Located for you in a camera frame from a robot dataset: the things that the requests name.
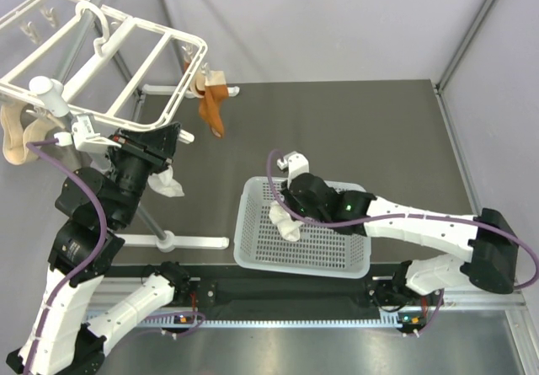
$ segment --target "laundry basket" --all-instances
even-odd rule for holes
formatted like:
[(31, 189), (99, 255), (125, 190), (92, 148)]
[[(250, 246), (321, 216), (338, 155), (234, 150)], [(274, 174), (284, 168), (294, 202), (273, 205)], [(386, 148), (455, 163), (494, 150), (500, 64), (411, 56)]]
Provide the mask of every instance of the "laundry basket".
[[(283, 179), (274, 179), (279, 187)], [(359, 190), (356, 184), (327, 181), (336, 190)], [(361, 278), (369, 270), (371, 238), (344, 236), (312, 225), (300, 227), (297, 242), (284, 240), (271, 223), (274, 200), (265, 177), (253, 177), (243, 187), (234, 234), (234, 259), (245, 268), (310, 276)]]

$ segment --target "gray wall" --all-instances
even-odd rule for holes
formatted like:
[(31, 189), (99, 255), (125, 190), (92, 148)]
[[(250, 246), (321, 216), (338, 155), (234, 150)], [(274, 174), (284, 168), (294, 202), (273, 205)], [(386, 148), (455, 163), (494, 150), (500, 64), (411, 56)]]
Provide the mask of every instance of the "gray wall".
[[(24, 0), (0, 0), (0, 14), (4, 15)], [(59, 8), (61, 22), (65, 23), (73, 13)], [(47, 23), (40, 24), (44, 36), (53, 31)], [(9, 69), (10, 62), (21, 59), (33, 50), (19, 30), (0, 37), (0, 73)], [(89, 58), (91, 42), (88, 40), (77, 66)], [(49, 56), (34, 69), (34, 73), (51, 73), (61, 52)], [(31, 76), (22, 79), (27, 82)], [(110, 100), (112, 89), (121, 88), (123, 80), (113, 67), (104, 69), (100, 80), (88, 87), (77, 98), (79, 104), (90, 107), (102, 106)], [(3, 364), (8, 352), (20, 347), (29, 335), (31, 325), (40, 306), (45, 289), (46, 260), (52, 241), (66, 218), (54, 208), (54, 201), (61, 189), (64, 177), (45, 162), (25, 166), (13, 166), (0, 156), (0, 196), (3, 200), (0, 226), (2, 227), (2, 251), (0, 252), (0, 374), (11, 371)]]
[[(499, 0), (446, 91), (478, 196), (539, 250), (539, 0)], [(520, 258), (519, 278), (533, 265)], [(539, 329), (539, 287), (526, 292)]]
[[(168, 0), (235, 83), (437, 80), (482, 0)], [(107, 0), (163, 22), (157, 0)], [(172, 83), (168, 60), (149, 76)]]

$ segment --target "table surface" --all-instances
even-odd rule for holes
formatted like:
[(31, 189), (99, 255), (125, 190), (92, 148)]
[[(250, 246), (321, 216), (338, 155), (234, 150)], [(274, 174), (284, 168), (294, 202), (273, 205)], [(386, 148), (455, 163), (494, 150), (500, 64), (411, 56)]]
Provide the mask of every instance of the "table surface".
[[(299, 151), (313, 174), (362, 185), (367, 191), (436, 212), (470, 213), (470, 205), (432, 85), (427, 80), (252, 83), (223, 102), (223, 139), (186, 99), (175, 120), (195, 135), (179, 143), (174, 178), (185, 197), (147, 190), (142, 203), (177, 235), (227, 236), (226, 250), (123, 248), (116, 264), (235, 264), (233, 237), (245, 182), (264, 175), (273, 148)], [(154, 122), (168, 101), (148, 96), (141, 121)], [(138, 219), (127, 233), (150, 233)], [(372, 239), (371, 262), (426, 259), (435, 250), (387, 238)]]

